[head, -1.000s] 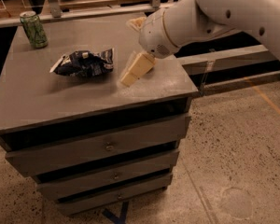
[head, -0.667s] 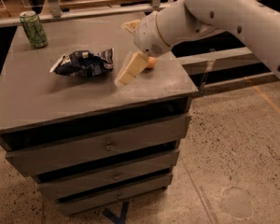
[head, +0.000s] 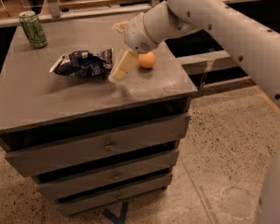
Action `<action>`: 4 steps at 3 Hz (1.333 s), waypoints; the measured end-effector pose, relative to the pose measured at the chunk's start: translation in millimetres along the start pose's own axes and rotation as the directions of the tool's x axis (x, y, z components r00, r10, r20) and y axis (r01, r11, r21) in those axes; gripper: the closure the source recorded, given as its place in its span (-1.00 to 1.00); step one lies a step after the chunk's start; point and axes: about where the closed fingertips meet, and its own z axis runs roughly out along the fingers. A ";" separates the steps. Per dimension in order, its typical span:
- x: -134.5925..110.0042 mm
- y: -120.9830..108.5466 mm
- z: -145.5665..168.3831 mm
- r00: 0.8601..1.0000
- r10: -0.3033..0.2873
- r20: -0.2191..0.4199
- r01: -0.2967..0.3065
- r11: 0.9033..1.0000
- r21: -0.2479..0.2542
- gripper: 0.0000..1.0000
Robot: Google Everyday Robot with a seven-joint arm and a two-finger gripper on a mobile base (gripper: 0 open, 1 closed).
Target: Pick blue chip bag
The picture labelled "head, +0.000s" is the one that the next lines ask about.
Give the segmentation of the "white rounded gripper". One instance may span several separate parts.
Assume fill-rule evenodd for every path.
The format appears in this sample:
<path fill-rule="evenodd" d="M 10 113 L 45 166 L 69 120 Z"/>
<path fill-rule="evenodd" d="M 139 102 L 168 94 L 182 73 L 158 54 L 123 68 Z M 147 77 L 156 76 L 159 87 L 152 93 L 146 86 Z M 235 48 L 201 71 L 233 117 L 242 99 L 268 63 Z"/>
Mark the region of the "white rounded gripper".
<path fill-rule="evenodd" d="M 125 50 L 119 61 L 113 66 L 108 77 L 110 82 L 122 80 L 138 64 L 138 53 L 146 54 L 159 45 L 153 39 L 155 21 L 155 16 L 147 12 L 138 14 L 130 21 L 117 22 L 111 26 L 115 32 L 124 35 L 125 44 L 132 50 Z"/>

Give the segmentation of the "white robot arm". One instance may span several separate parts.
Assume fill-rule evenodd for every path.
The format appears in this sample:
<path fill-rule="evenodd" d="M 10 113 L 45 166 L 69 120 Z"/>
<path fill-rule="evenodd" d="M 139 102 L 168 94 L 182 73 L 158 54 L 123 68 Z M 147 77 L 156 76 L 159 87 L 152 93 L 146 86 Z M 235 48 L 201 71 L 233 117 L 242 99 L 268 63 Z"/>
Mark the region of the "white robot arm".
<path fill-rule="evenodd" d="M 280 34 L 221 0 L 166 0 L 124 24 L 129 47 L 109 80 L 121 80 L 141 54 L 168 38 L 204 30 L 280 108 Z M 280 224 L 280 149 L 266 173 L 254 224 Z"/>

